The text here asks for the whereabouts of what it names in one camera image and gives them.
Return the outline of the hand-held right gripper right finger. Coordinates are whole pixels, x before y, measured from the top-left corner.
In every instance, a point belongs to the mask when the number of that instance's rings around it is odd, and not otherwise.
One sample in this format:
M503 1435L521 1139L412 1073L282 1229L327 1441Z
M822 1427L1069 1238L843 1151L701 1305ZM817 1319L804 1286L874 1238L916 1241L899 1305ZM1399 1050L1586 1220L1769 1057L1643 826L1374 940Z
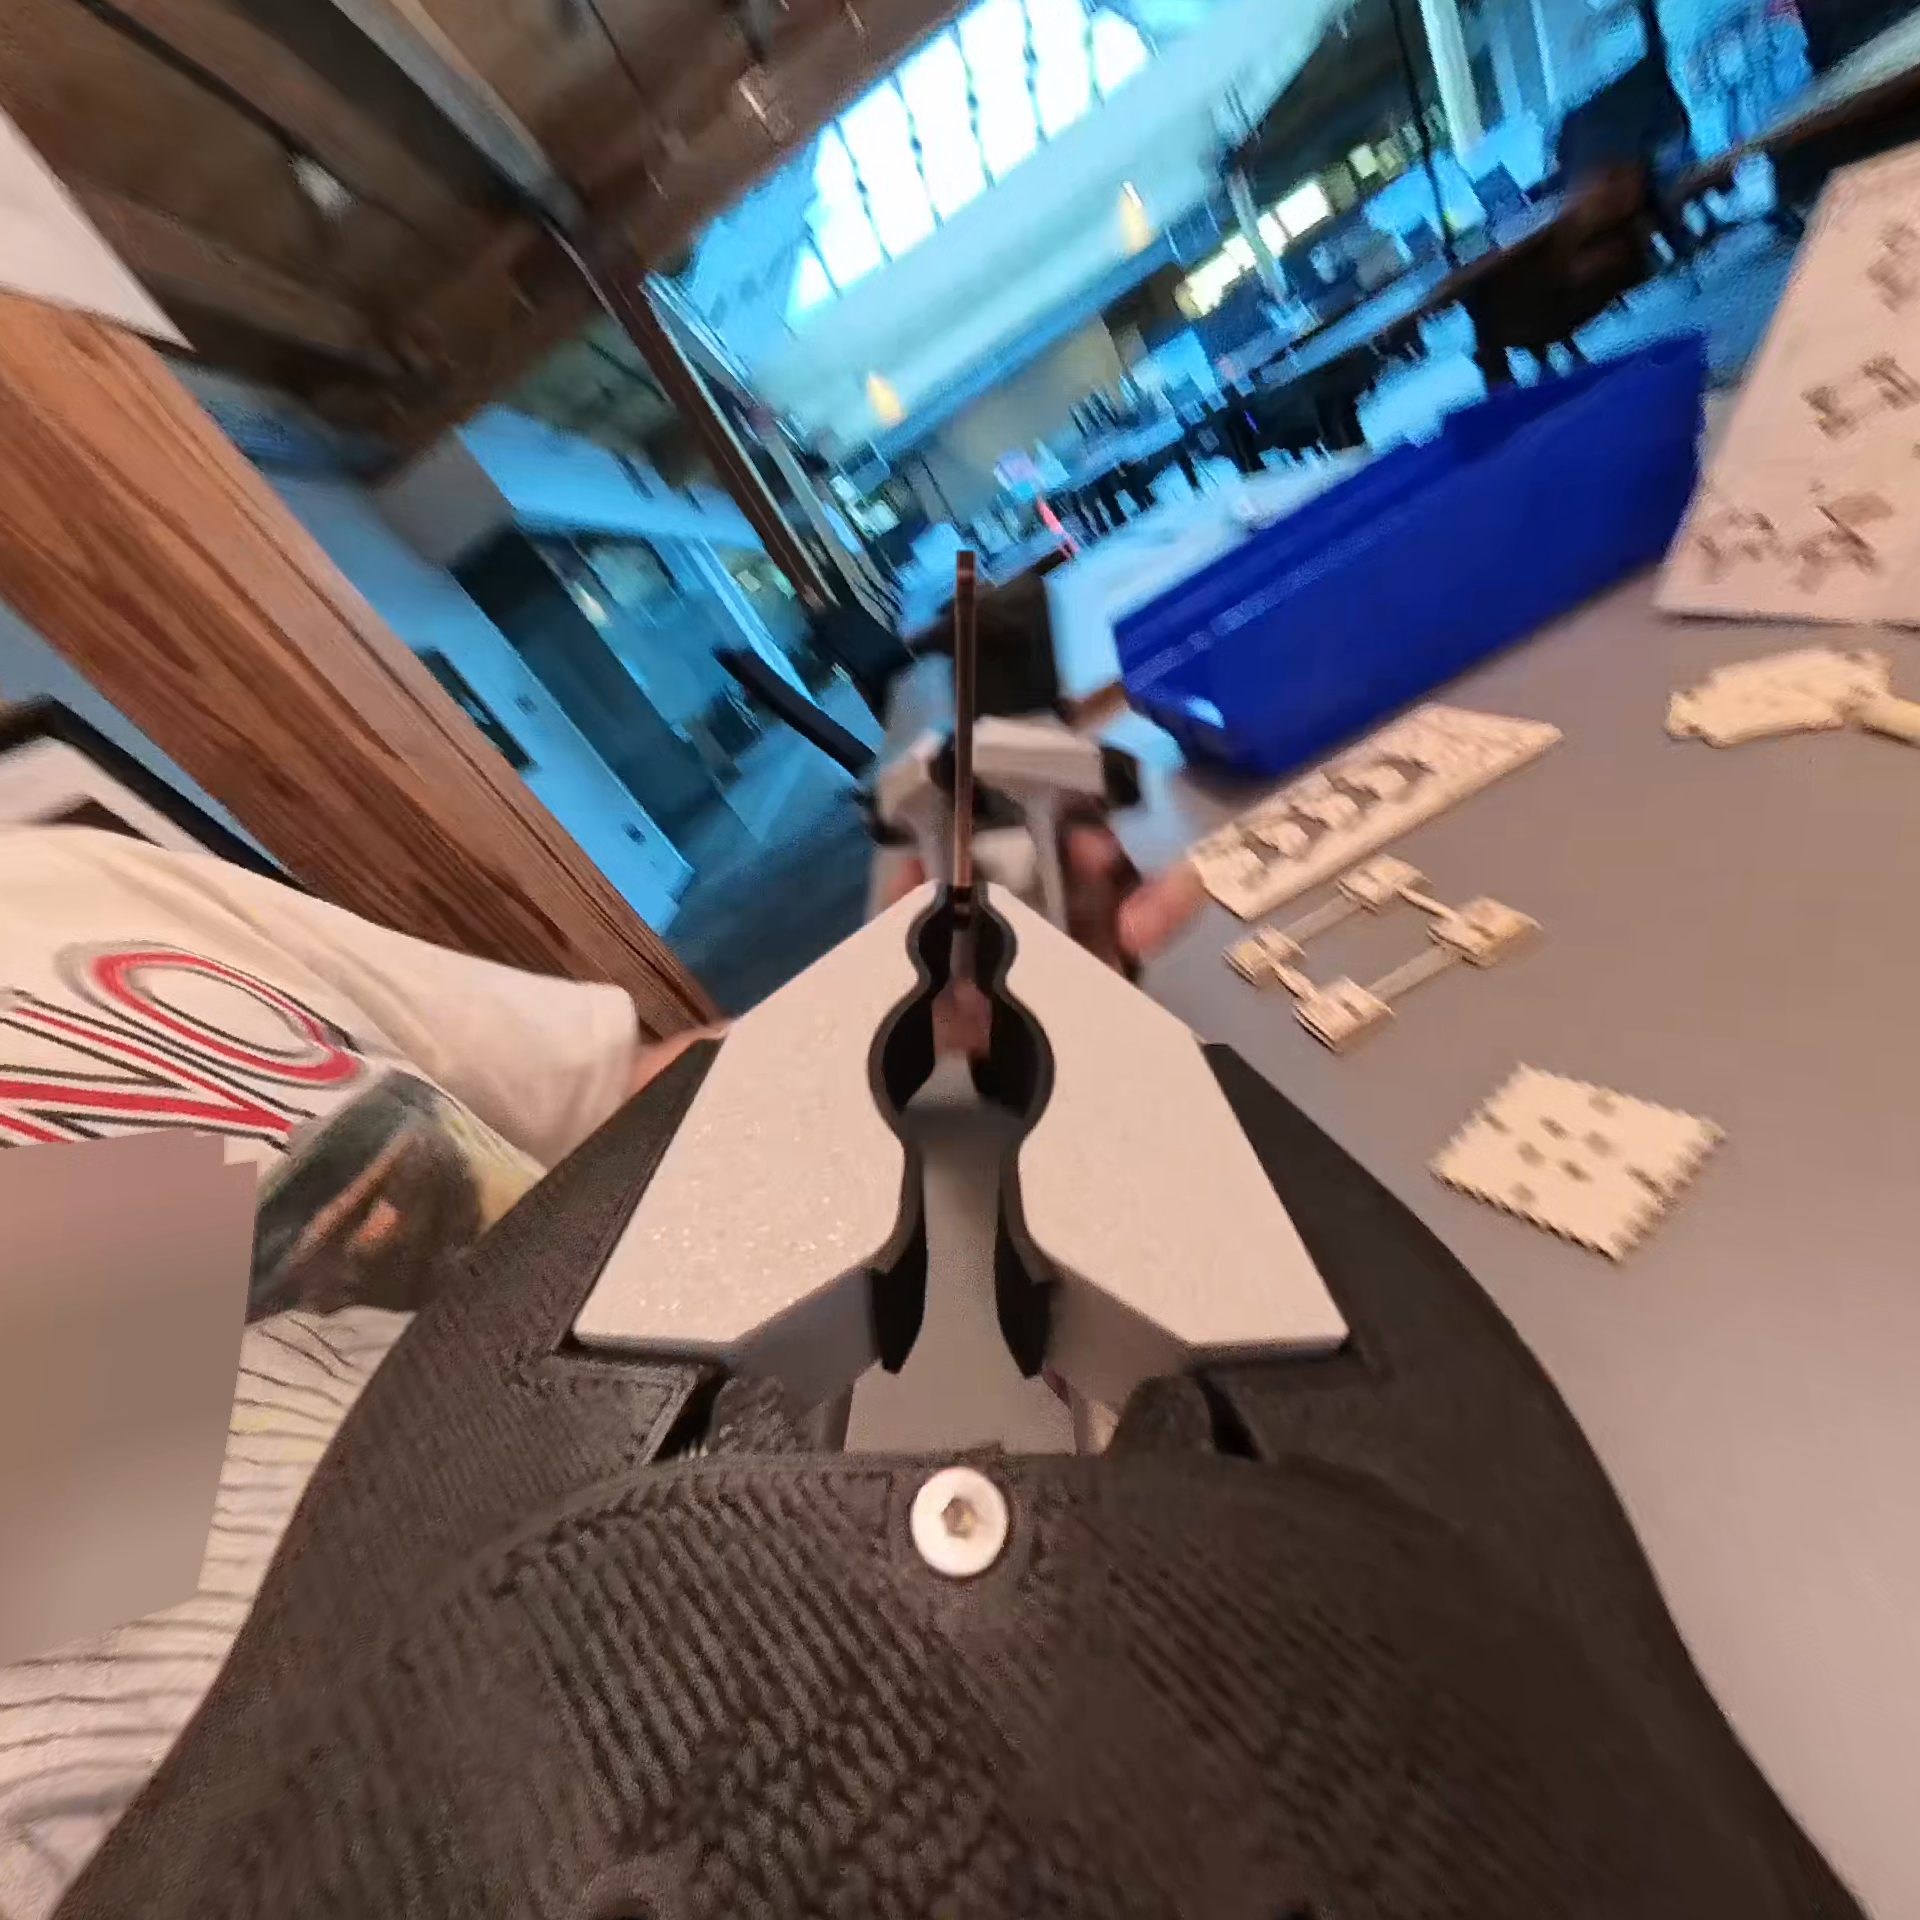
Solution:
M1348 1322L1199 1038L996 885L975 966L974 1081L1013 1119L993 1274L1017 1372L1119 1411L1145 1380L1337 1354Z

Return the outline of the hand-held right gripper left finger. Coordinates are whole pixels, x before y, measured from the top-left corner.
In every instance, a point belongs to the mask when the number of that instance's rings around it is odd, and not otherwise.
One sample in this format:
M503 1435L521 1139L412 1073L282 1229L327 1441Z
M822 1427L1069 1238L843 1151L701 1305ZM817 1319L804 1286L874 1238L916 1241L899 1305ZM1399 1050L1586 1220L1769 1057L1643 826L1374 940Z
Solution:
M906 1114L939 1060L950 909L924 882L718 1043L571 1334L831 1401L902 1370L929 1293Z

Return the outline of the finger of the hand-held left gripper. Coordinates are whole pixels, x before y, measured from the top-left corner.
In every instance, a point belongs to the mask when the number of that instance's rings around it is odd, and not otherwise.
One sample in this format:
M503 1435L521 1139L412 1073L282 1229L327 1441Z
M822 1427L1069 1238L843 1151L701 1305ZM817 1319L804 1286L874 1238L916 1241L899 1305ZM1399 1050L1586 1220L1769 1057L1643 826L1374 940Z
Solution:
M1051 722L1061 739L1050 777L1054 819L1106 819L1139 806L1143 777L1134 753L1069 726L1059 715Z
M954 663L916 660L884 706L874 766L874 839L883 870L916 865L925 881L954 877Z

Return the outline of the wooden lattice arch piece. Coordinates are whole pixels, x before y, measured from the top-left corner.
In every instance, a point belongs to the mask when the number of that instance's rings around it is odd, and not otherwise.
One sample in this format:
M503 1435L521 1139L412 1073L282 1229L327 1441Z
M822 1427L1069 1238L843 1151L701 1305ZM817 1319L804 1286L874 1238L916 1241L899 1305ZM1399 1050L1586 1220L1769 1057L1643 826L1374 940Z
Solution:
M950 898L955 919L971 913L975 893L975 554L961 549L950 581Z

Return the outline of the person's left forearm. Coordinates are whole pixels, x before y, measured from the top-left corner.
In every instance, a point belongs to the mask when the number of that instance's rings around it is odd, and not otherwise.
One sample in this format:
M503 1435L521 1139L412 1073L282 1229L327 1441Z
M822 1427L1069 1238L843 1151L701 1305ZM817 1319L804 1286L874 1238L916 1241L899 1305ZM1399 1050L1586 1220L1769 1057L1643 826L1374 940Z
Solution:
M674 1036L662 1039L647 1039L639 1043L631 1059L628 1078L623 1086L623 1097L636 1097L644 1089L649 1089L676 1059L689 1053L690 1050L721 1043L732 1028L730 1019L700 1023L683 1028Z

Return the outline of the grey desk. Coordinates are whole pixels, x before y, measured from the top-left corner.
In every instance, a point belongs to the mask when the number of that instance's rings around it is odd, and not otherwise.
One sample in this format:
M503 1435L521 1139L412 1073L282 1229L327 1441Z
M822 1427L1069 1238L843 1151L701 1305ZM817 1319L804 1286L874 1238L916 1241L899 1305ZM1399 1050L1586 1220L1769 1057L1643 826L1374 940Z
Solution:
M1665 729L1719 663L1819 630L1668 618L1620 583L1443 692L1551 722L1404 843L1541 926L1351 1052L1222 962L1209 905L1148 991L1231 1045L1498 1299L1612 1474L1697 1667L1871 1915L1915 1915L1915 747ZM1517 1065L1719 1125L1622 1262L1428 1162Z

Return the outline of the person's left hand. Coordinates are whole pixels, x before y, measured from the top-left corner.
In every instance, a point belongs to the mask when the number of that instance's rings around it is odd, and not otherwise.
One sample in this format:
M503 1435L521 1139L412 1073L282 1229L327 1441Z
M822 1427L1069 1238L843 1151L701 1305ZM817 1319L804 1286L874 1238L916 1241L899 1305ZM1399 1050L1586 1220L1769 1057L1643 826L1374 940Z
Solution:
M1187 859L1145 875L1106 821L1069 821L1059 834L1065 930L1110 971L1139 983L1207 905L1209 889Z

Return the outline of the wooden arch cutout sheet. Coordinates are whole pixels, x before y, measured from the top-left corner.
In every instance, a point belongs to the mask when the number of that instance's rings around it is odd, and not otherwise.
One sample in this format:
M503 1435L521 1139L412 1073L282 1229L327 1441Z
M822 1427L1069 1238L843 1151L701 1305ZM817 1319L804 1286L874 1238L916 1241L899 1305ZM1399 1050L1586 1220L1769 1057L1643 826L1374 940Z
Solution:
M1194 842L1187 865L1218 905L1257 921L1561 740L1550 722L1423 703Z

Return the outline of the square wooden platform with holes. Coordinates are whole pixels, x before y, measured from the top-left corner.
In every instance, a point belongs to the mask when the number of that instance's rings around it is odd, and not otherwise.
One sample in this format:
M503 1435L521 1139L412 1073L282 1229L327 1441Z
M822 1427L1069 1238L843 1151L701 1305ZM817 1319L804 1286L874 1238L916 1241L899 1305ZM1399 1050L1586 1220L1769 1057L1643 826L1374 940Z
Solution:
M1517 1065L1431 1158L1490 1209L1622 1262L1723 1143L1715 1119Z

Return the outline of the person's printed white shirt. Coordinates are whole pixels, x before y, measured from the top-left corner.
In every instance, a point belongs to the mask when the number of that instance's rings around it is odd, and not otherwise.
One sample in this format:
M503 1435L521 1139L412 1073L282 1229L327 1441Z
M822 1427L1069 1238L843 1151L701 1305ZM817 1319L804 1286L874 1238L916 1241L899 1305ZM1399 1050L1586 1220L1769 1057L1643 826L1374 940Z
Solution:
M4 1915L52 1915L199 1710L323 1453L426 1299L638 1089L615 988L213 854L4 830L4 1150L207 1137L257 1178L199 1589L4 1667Z

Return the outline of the blue plastic bin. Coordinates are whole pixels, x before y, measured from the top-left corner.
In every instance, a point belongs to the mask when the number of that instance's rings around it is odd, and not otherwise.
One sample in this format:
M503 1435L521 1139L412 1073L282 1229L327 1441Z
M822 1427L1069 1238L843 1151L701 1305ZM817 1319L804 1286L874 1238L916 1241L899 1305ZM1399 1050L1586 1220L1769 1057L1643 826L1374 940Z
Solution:
M1115 621L1129 706L1270 777L1661 561L1697 490L1698 330L1452 412Z

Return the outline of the wooden partition panel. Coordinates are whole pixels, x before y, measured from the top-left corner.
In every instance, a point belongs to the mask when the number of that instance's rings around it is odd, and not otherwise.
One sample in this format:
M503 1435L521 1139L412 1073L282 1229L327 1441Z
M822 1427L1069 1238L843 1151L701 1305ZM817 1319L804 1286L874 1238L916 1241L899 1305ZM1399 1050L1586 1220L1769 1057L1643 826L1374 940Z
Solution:
M363 921L623 989L707 989L138 337L3 301L3 595L301 887Z

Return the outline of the cross-shaped wooden platform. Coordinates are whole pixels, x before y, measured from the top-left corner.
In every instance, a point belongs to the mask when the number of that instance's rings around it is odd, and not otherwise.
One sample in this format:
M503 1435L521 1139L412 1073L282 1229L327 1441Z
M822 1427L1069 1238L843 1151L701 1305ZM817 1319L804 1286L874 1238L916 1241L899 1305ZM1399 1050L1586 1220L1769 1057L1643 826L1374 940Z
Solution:
M1806 646L1729 663L1666 706L1666 733L1716 749L1754 740L1838 731L1862 703L1890 692L1890 658L1878 649Z

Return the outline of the paper instruction sheet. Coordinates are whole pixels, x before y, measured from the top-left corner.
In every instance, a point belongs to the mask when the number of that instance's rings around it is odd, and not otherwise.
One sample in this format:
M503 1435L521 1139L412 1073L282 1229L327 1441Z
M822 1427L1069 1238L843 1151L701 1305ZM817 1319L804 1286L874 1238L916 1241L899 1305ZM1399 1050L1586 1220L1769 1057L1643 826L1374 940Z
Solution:
M1917 626L1917 147L1827 182L1654 603Z

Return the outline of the white paper sheet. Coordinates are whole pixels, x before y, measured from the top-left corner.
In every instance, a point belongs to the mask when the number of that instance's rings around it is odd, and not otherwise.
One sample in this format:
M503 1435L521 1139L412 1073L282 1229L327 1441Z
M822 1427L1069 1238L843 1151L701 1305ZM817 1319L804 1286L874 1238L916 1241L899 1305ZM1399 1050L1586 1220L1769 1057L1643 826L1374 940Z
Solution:
M106 242L78 199L3 115L3 289L91 315L154 342L187 339Z

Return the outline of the wooden four-square frame piece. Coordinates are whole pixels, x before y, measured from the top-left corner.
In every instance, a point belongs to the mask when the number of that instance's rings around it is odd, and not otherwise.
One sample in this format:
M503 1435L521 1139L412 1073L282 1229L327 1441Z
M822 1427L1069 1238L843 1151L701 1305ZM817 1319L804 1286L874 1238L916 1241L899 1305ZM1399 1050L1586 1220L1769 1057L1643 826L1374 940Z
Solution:
M1319 978L1307 970L1315 942L1355 921L1394 917L1417 917L1423 940L1374 980ZM1428 889L1423 870L1396 854L1374 854L1334 875L1325 902L1286 923L1262 921L1220 958L1249 988L1285 995L1302 1033L1341 1053L1390 1027L1405 997L1459 970L1495 970L1539 933L1539 921L1508 902L1490 897L1447 902Z

